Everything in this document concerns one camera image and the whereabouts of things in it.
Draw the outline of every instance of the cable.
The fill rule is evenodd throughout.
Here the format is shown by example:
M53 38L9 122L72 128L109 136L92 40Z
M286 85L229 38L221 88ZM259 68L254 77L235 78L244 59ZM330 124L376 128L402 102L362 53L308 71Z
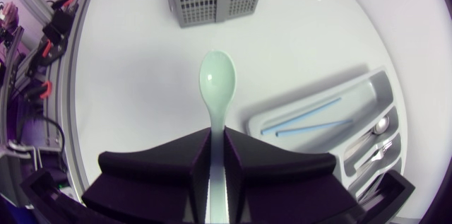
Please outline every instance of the cable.
M45 117L45 116L43 116L41 114L29 114L29 115L23 117L19 121L19 125L17 126L17 131L16 131L16 141L17 141L17 143L20 143L22 141L23 126L25 125L26 122L28 122L31 119L44 120L44 121L54 125L58 129L59 133L61 134L61 151L60 151L60 154L62 154L64 152L64 146L65 146L65 143L66 143L66 139L64 137L63 129L59 126L59 124L56 121L54 121L54 120L52 120L52 119L50 119L48 117Z
M54 121L48 117L45 117L41 114L29 114L29 115L23 117L19 121L19 125L17 126L16 143L20 144L20 142L22 141L23 126L25 125L26 122L28 122L31 119L44 120L44 121L54 125L58 129L58 131L61 135L61 150L59 152L59 163L58 164L59 164L59 168L61 169L61 171L67 172L68 168L66 166L66 163L64 163L64 160L63 160L63 152L64 152L64 146L66 145L66 139L64 137L63 129L59 126L59 124L56 121Z

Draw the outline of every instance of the metal extrusion rail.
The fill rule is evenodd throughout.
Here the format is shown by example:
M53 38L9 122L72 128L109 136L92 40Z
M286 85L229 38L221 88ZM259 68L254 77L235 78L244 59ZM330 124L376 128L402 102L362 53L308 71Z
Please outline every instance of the metal extrusion rail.
M83 167L78 144L75 108L75 79L78 43L80 42L85 14L90 0L76 0L79 7L69 35L65 55L47 68L45 80L53 83L52 94L44 101L44 116L57 121L66 136L65 157L68 165L69 184L75 192L74 199L88 188L88 179ZM45 125L47 138L59 137L54 126Z

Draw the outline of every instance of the spoon handle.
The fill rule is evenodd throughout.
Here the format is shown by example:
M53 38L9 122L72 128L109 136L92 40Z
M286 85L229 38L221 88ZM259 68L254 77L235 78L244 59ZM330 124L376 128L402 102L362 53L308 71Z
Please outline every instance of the spoon handle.
M223 159L224 125L212 126L210 156L210 222L228 223L226 177Z

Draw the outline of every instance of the fork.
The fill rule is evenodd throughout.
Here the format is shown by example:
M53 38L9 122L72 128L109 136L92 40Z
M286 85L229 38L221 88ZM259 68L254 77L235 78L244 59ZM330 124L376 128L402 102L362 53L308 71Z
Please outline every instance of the fork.
M378 160L381 160L381 159L384 157L386 151L387 151L392 145L393 145L393 142L391 141L391 142L388 142L387 144L385 144L382 148L378 149L378 150L373 154L373 156L372 156L368 161L366 161L366 163L364 163L361 167L359 167L359 168L356 170L357 176L360 177L364 172L366 172L366 171L369 169L369 167L371 166L371 164L372 164L373 162L378 161Z

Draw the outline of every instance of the spoon bowl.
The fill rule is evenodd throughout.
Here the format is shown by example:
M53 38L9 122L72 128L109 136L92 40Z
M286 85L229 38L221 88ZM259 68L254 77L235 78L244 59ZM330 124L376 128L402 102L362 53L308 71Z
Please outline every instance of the spoon bowl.
M235 67L230 56L217 50L207 53L199 72L199 88L210 114L227 110L234 97L235 83Z
M386 115L383 118L381 118L379 122L377 122L377 124L375 124L374 128L372 129L372 133L376 135L381 135L388 129L388 127L389 127L389 117Z

